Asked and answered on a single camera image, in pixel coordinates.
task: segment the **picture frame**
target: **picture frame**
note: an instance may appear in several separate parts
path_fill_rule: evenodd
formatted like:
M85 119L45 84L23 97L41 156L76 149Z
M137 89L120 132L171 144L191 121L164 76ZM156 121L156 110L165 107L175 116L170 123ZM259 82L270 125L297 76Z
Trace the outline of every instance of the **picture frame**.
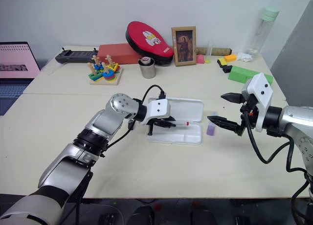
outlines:
M176 66L195 65L196 27L172 27L173 50Z

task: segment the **green block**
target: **green block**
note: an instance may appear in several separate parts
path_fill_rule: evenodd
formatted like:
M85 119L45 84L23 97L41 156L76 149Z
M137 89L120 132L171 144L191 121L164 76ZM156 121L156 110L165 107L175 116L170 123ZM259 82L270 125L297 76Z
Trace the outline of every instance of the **green block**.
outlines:
M93 75L93 74L91 73L91 74L89 74L88 76L89 76L89 78L90 78L91 80L96 81L96 80L98 80L100 77L102 77L102 73L97 72L97 75Z
M248 70L242 67L238 66L233 66L231 69L228 79L233 80L236 82L241 82L241 83L246 83L247 80L252 78L255 74L258 74L259 72L255 72L252 70ZM271 75L264 74L267 81L269 82L270 85L273 83L273 77Z

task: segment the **laptop keyboard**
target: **laptop keyboard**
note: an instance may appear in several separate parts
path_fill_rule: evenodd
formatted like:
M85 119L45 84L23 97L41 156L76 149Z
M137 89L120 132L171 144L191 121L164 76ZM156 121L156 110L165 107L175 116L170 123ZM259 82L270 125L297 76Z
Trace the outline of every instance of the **laptop keyboard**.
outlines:
M0 98L18 98L27 87L25 85L0 85Z

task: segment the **laptop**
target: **laptop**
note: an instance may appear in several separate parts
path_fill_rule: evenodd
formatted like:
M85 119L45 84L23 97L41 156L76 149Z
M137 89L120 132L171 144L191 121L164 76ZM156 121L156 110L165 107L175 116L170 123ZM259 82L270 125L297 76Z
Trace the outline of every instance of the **laptop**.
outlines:
M39 72L27 42L0 42L0 115L8 111Z

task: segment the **green bottle cap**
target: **green bottle cap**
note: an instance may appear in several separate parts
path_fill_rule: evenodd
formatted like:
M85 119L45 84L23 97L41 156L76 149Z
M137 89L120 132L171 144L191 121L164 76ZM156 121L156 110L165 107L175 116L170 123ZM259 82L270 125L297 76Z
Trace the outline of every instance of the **green bottle cap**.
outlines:
M276 17L279 13L279 10L273 7L265 7L262 12L261 19L269 22L273 22L276 20Z

